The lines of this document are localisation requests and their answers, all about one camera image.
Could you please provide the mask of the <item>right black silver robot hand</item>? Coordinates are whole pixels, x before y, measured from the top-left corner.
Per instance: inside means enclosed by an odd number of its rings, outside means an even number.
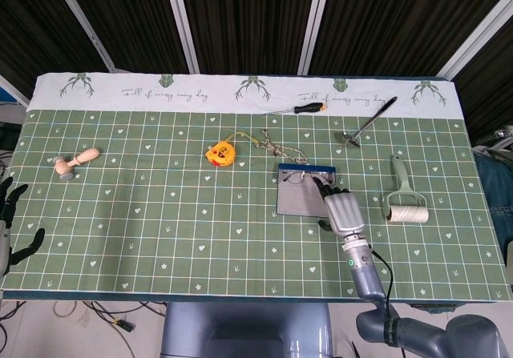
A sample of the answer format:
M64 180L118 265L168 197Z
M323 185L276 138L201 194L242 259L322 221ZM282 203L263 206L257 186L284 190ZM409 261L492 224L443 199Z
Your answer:
M317 221L324 231L330 231L345 242L359 239L365 224L356 195L348 189L324 184L313 177L328 212L328 219Z

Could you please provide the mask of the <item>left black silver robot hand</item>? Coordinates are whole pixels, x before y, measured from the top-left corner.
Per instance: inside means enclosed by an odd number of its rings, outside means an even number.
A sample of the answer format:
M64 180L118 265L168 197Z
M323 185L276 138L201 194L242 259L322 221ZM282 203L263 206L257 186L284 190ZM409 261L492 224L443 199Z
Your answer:
M10 229L14 221L17 203L21 195L27 190L28 185L23 184L16 187L10 193L9 188L13 183L12 177L7 177L1 182L1 278L9 272L10 267L20 264L24 259L35 254L42 246L46 231L39 228L34 235L33 241L25 248L13 251L10 242Z

